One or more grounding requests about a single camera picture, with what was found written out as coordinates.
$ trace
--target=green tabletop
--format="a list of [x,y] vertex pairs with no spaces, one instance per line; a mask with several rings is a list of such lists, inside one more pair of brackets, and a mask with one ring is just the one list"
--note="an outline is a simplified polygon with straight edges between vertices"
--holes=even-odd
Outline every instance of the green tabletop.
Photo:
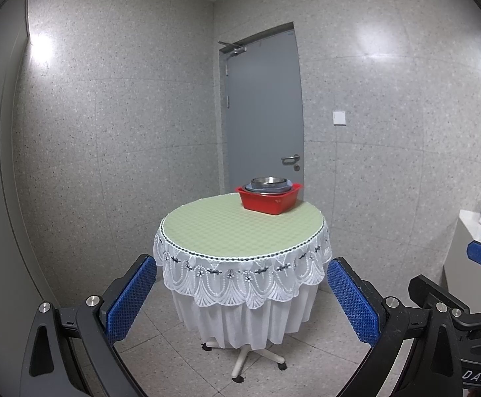
[[167,215],[165,235],[178,246],[212,257],[249,257],[291,248],[323,225],[321,212],[305,201],[281,215],[242,207],[239,194],[203,198]]

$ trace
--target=speckled wall panel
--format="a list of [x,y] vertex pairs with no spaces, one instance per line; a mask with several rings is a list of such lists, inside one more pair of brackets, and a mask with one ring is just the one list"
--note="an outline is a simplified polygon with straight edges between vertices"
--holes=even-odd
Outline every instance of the speckled wall panel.
[[[406,300],[409,278],[439,278],[459,209],[480,208],[481,11],[472,0],[215,3],[215,41],[287,22],[300,58],[304,197],[331,222],[334,254]],[[334,110],[346,126],[332,124]]]
[[204,0],[29,0],[15,172],[63,305],[151,253],[175,205],[219,193],[213,7]]

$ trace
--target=white counter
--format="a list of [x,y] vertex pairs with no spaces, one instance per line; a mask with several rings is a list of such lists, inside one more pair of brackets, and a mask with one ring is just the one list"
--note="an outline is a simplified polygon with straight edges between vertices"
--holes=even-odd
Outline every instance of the white counter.
[[481,265],[466,254],[472,240],[481,242],[479,213],[461,210],[444,271],[450,294],[467,304],[471,313],[477,313],[481,312]]

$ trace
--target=gray partition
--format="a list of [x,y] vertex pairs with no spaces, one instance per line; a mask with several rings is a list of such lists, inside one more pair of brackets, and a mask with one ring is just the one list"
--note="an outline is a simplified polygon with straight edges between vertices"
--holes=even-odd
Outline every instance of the gray partition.
[[53,301],[25,232],[12,167],[15,85],[28,29],[26,0],[0,9],[0,393],[19,395],[25,341],[41,300]]

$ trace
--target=door handle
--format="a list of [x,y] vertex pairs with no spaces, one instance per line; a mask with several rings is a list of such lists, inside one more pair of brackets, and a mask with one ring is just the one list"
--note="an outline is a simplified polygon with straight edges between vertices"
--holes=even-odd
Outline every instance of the door handle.
[[298,155],[298,154],[295,154],[294,156],[284,156],[281,158],[281,161],[283,162],[283,164],[294,164],[296,162],[298,162],[299,160],[301,159],[301,157]]

